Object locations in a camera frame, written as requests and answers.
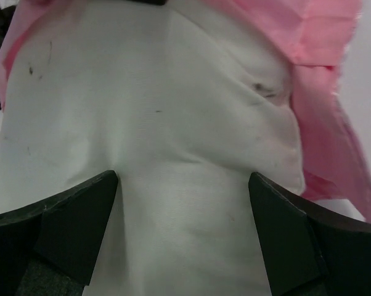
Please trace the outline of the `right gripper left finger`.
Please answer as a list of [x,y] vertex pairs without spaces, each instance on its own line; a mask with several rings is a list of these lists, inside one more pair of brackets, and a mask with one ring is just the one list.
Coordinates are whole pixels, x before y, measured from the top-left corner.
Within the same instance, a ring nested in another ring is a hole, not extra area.
[[82,295],[117,187],[118,177],[109,170],[0,214],[0,295]]

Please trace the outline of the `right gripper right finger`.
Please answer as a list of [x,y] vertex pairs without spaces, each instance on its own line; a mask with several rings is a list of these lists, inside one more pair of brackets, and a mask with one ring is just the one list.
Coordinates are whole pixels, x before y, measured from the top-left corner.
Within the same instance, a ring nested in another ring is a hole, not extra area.
[[371,296],[371,224],[259,173],[248,187],[272,295]]

